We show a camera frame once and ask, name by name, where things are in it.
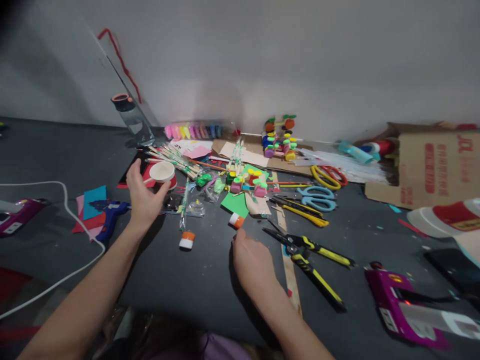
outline power cord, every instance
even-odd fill
[[[21,183],[21,184],[0,184],[0,186],[29,186],[29,185],[42,185],[42,184],[60,184],[61,185],[61,187],[63,188],[63,196],[64,196],[63,206],[65,207],[66,212],[72,218],[74,218],[80,224],[80,226],[85,230],[86,234],[88,235],[88,239],[93,239],[93,241],[96,242],[101,247],[101,252],[96,258],[94,258],[92,261],[90,261],[87,265],[85,265],[85,266],[79,268],[78,270],[72,272],[70,275],[65,276],[63,279],[56,282],[55,284],[50,286],[48,289],[41,292],[37,296],[31,298],[27,302],[24,302],[23,304],[21,304],[17,307],[14,307],[13,309],[11,309],[11,310],[3,313],[2,315],[0,315],[0,320],[6,318],[7,316],[9,316],[9,315],[11,315],[15,312],[17,312],[18,310],[23,309],[24,307],[30,305],[34,301],[40,299],[42,296],[48,294],[50,291],[55,289],[58,285],[62,284],[66,280],[70,279],[72,276],[78,274],[82,270],[85,270],[86,268],[88,268],[90,265],[92,265],[95,261],[97,261],[105,253],[105,246],[100,241],[98,241],[94,236],[91,236],[90,232],[85,227],[84,223],[69,209],[69,206],[67,204],[68,199],[69,199],[69,194],[67,192],[67,187],[65,186],[65,184],[63,182],[60,182],[60,181],[42,181],[42,182],[28,182],[28,183]]]

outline glue gun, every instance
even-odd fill
[[[105,213],[105,224],[100,233],[96,236],[96,239],[103,243],[106,247],[109,244],[109,240],[114,233],[115,224],[119,215],[125,214],[130,208],[128,202],[109,201],[109,200],[97,200],[90,202],[90,205],[99,211]]]

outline red cord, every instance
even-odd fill
[[[117,47],[117,44],[115,43],[114,37],[112,36],[112,33],[111,33],[111,31],[108,27],[104,28],[102,30],[102,32],[100,33],[100,35],[98,35],[98,40],[102,40],[102,38],[104,37],[105,34],[108,34],[108,36],[110,37],[110,41],[113,44],[113,47],[115,48],[116,55],[118,56],[118,59],[120,60],[121,68],[123,69],[123,72],[125,73],[125,75],[130,79],[133,86],[135,87],[136,94],[138,96],[138,102],[141,104],[142,103],[142,98],[140,96],[139,87],[137,86],[135,81],[130,76],[130,71],[125,67],[124,59],[122,58],[122,55],[120,55],[119,48]]]

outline water bottle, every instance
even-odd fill
[[[127,93],[115,95],[111,98],[111,102],[115,105],[123,122],[133,134],[133,138],[139,146],[148,146],[155,142],[155,137],[144,113],[135,105],[134,100]]]

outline scissors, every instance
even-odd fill
[[[331,190],[338,190],[342,186],[345,186],[349,183],[345,175],[333,166],[316,166],[313,165],[310,167],[311,174],[321,185]]]
[[[335,194],[326,187],[310,186],[304,189],[297,188],[296,191],[303,196],[301,198],[301,203],[303,205],[314,208],[317,211],[328,213],[335,210],[337,207]]]

